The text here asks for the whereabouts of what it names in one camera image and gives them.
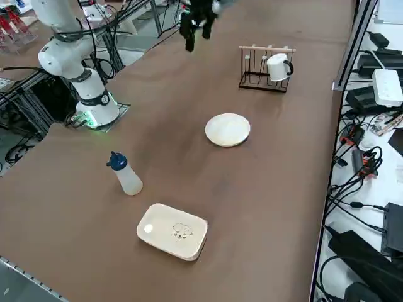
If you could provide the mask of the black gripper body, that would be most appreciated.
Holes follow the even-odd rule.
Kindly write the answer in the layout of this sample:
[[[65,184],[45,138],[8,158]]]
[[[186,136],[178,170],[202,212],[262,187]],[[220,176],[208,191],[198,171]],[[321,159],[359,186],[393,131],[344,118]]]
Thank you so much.
[[[196,18],[215,18],[218,15],[218,1],[212,0],[188,0],[185,5]]]

